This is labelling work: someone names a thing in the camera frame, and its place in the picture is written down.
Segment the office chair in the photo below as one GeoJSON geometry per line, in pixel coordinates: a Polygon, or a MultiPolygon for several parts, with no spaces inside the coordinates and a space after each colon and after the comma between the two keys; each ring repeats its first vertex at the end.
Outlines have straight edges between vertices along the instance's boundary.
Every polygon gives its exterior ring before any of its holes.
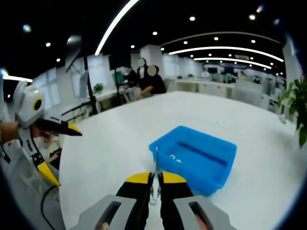
{"type": "Polygon", "coordinates": [[[237,80],[231,99],[259,107],[262,86],[246,80],[237,80]]]}

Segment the yellow robot part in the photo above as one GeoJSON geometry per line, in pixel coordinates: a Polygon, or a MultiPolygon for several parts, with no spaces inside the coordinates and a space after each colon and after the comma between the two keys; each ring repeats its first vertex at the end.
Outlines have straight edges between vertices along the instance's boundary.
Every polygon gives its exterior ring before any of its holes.
{"type": "Polygon", "coordinates": [[[60,186],[61,184],[58,182],[56,177],[53,175],[52,171],[47,166],[46,162],[41,163],[37,167],[38,171],[42,174],[42,176],[51,182],[53,185],[60,186]]]}
{"type": "Polygon", "coordinates": [[[82,132],[76,126],[74,126],[70,123],[68,123],[68,129],[73,130],[73,131],[80,133],[82,135],[82,132]]]}
{"type": "Polygon", "coordinates": [[[150,172],[143,172],[129,177],[125,182],[147,184],[150,172]]]}
{"type": "Polygon", "coordinates": [[[187,181],[178,174],[163,171],[163,181],[165,184],[186,183],[187,181]]]}

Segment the gray gripper housing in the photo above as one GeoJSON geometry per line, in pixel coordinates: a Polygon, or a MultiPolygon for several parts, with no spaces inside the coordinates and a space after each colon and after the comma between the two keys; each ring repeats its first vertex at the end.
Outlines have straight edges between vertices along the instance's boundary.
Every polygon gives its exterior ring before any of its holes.
{"type": "MultiPolygon", "coordinates": [[[[82,212],[79,223],[72,227],[71,230],[99,229],[98,226],[104,223],[106,216],[114,206],[119,208],[113,216],[108,230],[124,230],[135,202],[136,199],[107,195],[82,212]]],[[[205,220],[208,230],[236,230],[231,226],[229,216],[203,196],[174,199],[174,203],[181,216],[185,230],[200,229],[192,208],[205,220]]]]}

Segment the white pillar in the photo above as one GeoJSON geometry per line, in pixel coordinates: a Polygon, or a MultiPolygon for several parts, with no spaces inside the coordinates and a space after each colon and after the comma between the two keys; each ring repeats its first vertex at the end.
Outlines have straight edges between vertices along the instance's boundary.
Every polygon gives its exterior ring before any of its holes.
{"type": "Polygon", "coordinates": [[[286,67],[287,89],[289,84],[295,79],[300,81],[302,75],[302,68],[295,55],[293,42],[290,38],[287,39],[286,45],[283,47],[284,64],[286,67]]]}
{"type": "Polygon", "coordinates": [[[159,67],[159,75],[164,78],[164,66],[162,59],[162,52],[160,46],[147,45],[140,49],[141,58],[146,59],[147,65],[155,65],[159,67]]]}

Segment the curved led light strip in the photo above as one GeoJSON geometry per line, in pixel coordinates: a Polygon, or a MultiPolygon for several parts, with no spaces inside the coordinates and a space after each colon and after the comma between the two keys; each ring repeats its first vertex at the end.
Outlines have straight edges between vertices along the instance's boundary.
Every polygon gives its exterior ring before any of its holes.
{"type": "Polygon", "coordinates": [[[33,82],[32,79],[28,79],[28,78],[20,78],[20,77],[15,77],[15,76],[9,76],[9,75],[4,75],[3,76],[4,80],[14,80],[14,81],[27,81],[27,82],[33,82]]]}
{"type": "Polygon", "coordinates": [[[118,15],[115,17],[115,19],[113,20],[113,22],[110,24],[109,28],[106,30],[105,35],[102,37],[97,50],[95,52],[95,55],[97,56],[102,47],[104,46],[104,44],[106,43],[106,40],[108,39],[108,37],[110,36],[110,34],[112,33],[112,31],[114,30],[115,26],[119,23],[119,21],[125,16],[125,14],[138,2],[139,0],[130,0],[123,9],[121,9],[121,11],[118,13],[118,15]]]}
{"type": "Polygon", "coordinates": [[[203,60],[218,60],[218,61],[236,61],[236,62],[243,62],[243,63],[248,63],[248,64],[253,64],[255,66],[261,66],[267,69],[272,69],[270,66],[266,66],[257,62],[253,61],[245,61],[241,59],[234,59],[234,58],[224,58],[224,57],[198,57],[194,58],[195,61],[203,61],[203,60]]]}
{"type": "Polygon", "coordinates": [[[191,51],[198,51],[198,50],[208,50],[208,49],[232,49],[232,50],[242,50],[242,51],[247,51],[247,52],[253,52],[256,54],[262,54],[265,56],[268,56],[270,58],[276,59],[278,61],[283,62],[283,60],[279,57],[276,57],[272,54],[264,53],[262,51],[258,51],[255,49],[247,49],[247,48],[240,48],[240,47],[233,47],[233,46],[208,46],[208,47],[198,47],[198,48],[191,48],[191,49],[182,49],[174,52],[170,52],[169,55],[173,54],[180,54],[180,53],[186,53],[186,52],[191,52],[191,51]]]}
{"type": "Polygon", "coordinates": [[[254,36],[254,37],[261,37],[261,38],[264,38],[264,39],[267,39],[267,40],[270,40],[272,42],[276,42],[276,43],[280,44],[279,41],[276,41],[272,38],[262,36],[262,35],[258,35],[258,34],[252,34],[252,33],[246,33],[246,32],[237,32],[237,31],[225,31],[225,32],[211,32],[211,33],[204,33],[204,34],[195,34],[195,35],[192,35],[192,36],[183,37],[183,38],[179,38],[179,39],[176,39],[176,40],[173,40],[173,41],[170,41],[170,42],[166,42],[166,43],[162,44],[161,46],[165,46],[165,45],[173,43],[173,42],[186,40],[186,39],[193,38],[193,37],[200,37],[200,36],[206,36],[206,35],[220,35],[220,34],[250,35],[250,36],[254,36]]]}

